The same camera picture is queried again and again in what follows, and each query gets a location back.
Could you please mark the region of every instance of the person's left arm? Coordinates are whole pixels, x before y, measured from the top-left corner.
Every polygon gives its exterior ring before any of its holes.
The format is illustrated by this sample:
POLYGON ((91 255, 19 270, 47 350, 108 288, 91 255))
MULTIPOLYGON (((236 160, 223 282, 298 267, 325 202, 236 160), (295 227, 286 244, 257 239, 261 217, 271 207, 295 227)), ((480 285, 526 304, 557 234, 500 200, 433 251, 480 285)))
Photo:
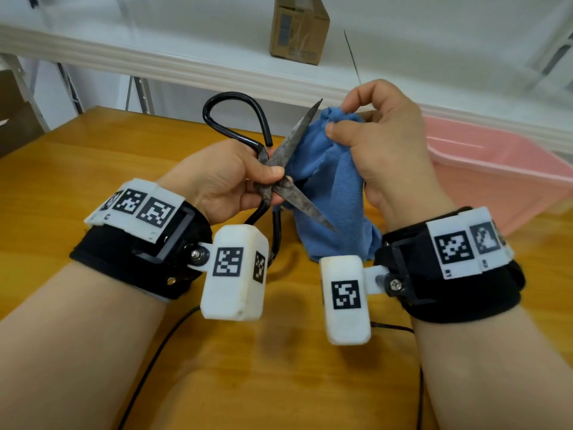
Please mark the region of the person's left arm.
MULTIPOLYGON (((215 224, 258 206, 252 181, 283 174, 226 140, 186 158, 158 183, 215 224)), ((109 429, 165 309, 137 288, 68 264, 0 322, 2 428, 109 429)))

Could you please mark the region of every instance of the pink plastic bin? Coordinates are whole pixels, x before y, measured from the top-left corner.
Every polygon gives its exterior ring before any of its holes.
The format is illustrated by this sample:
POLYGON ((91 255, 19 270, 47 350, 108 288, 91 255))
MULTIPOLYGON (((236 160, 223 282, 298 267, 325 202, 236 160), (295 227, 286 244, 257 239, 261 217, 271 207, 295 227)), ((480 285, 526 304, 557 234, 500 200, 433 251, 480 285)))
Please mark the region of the pink plastic bin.
POLYGON ((456 204, 487 206, 503 234, 573 195, 573 165, 526 137, 426 117, 430 156, 456 204))

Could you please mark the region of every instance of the scissor blade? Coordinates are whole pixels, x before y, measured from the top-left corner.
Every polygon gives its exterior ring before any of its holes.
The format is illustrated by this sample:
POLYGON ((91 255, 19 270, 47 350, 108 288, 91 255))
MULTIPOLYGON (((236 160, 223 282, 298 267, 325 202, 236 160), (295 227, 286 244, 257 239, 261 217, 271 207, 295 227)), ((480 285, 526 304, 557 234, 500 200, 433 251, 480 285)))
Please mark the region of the scissor blade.
POLYGON ((319 209, 300 191, 290 180, 283 178, 273 185, 273 191, 290 202, 295 208, 313 218, 328 229, 337 232, 334 226, 326 219, 319 209))
POLYGON ((285 137, 273 156, 265 163, 266 165, 280 165, 283 167, 287 165, 290 160, 290 156, 295 151, 300 139, 303 138, 304 132, 311 123, 312 118, 316 115, 321 102, 322 100, 308 109, 306 115, 298 121, 298 124, 296 124, 292 131, 290 131, 290 134, 285 137))

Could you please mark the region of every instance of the blue cloth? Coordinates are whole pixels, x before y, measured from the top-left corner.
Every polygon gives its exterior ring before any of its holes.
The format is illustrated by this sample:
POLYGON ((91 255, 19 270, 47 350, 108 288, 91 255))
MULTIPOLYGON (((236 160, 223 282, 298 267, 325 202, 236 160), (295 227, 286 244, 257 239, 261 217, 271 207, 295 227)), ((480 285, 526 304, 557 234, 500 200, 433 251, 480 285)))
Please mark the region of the blue cloth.
MULTIPOLYGON (((324 132, 327 123, 341 120, 363 122, 355 113, 346 115, 337 107, 326 108, 308 127, 285 169, 338 231, 294 209, 298 236, 313 261, 336 255, 373 259, 382 242, 380 231, 364 216, 364 180, 354 166, 350 149, 334 143, 324 132)), ((284 206, 293 209, 288 203, 284 206)))

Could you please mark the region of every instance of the wooden table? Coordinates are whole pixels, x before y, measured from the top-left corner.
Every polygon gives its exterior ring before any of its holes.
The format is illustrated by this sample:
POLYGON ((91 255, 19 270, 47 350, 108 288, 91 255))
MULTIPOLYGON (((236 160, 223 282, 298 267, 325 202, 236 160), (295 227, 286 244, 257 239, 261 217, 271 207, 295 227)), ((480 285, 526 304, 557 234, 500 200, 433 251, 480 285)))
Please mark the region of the wooden table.
MULTIPOLYGON (((68 262, 84 233, 82 220, 123 182, 154 180, 220 138, 201 124, 97 108, 0 160, 0 317, 68 262)), ((509 238, 529 280, 524 305, 569 363, 572 207, 556 206, 509 238)), ((367 207, 367 214, 383 226, 374 209, 367 207)), ((260 228, 270 237, 268 216, 260 228)), ((127 428, 413 429, 413 336, 376 329, 364 346, 332 346, 324 331, 319 268, 306 258, 288 213, 267 281, 260 321, 213 321, 197 314, 182 325, 127 428)), ((198 304, 201 289, 198 280, 169 306, 144 365, 175 321, 198 304)), ((369 307, 372 320, 409 324, 386 296, 371 296, 369 307)), ((427 398, 423 428, 437 428, 427 398)))

